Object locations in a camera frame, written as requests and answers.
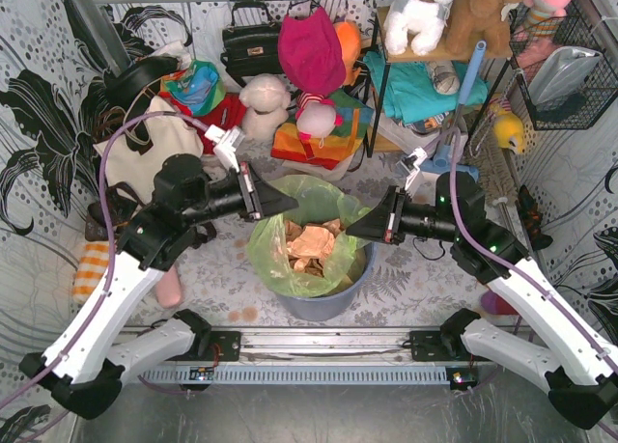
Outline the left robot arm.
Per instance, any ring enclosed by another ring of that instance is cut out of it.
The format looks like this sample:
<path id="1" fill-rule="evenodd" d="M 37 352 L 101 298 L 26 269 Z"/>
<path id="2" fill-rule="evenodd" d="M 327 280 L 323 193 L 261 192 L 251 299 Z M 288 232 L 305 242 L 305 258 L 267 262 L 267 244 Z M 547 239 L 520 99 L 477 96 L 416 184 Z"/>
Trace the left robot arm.
<path id="1" fill-rule="evenodd" d="M 159 363 L 210 358 L 211 325 L 188 309 L 130 342 L 115 340 L 138 303 L 194 245 L 198 227 L 230 214 L 258 221 L 297 206 L 246 162 L 212 181 L 198 157 L 169 157 L 154 177 L 152 200 L 121 233 L 97 288 L 67 330 L 46 351 L 25 355 L 20 370 L 67 411 L 92 420 L 128 381 Z"/>

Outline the green trash bag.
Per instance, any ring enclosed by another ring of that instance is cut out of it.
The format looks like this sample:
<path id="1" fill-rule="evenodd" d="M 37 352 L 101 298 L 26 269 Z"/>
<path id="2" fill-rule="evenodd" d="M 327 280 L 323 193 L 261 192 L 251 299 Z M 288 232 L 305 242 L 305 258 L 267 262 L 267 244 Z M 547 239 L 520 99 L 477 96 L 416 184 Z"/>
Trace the green trash bag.
<path id="1" fill-rule="evenodd" d="M 246 254 L 267 289 L 283 296 L 317 298 L 356 283 L 368 261 L 366 239 L 348 227 L 370 209 L 333 184 L 307 175 L 275 180 L 298 207 L 260 222 Z"/>

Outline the blue trash bin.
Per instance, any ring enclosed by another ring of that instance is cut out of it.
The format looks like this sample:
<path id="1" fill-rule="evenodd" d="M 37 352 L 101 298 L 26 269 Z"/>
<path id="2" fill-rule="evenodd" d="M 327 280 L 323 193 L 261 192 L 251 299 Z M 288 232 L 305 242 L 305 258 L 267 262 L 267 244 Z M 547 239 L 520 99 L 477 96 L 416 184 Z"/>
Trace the blue trash bin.
<path id="1" fill-rule="evenodd" d="M 293 317 L 313 322 L 330 320 L 345 312 L 369 281 L 376 261 L 378 246 L 370 243 L 361 249 L 360 256 L 352 265 L 357 278 L 348 287 L 338 287 L 325 296 L 303 298 L 276 294 L 278 302 Z"/>

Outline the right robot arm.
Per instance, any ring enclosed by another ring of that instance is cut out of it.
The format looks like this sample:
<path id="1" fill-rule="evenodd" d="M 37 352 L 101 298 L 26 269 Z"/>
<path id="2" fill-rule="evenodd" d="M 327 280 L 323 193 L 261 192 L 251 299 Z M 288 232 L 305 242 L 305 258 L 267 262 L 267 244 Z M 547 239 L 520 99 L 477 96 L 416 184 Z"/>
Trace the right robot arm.
<path id="1" fill-rule="evenodd" d="M 509 230 L 487 217 L 485 193 L 470 174 L 439 176 L 433 205 L 415 204 L 391 186 L 347 233 L 394 245 L 409 235 L 450 243 L 458 267 L 504 299 L 541 340 L 535 345 L 460 309 L 439 328 L 441 353 L 487 359 L 521 376 L 580 429 L 598 425 L 616 406 L 616 345 L 570 306 Z"/>

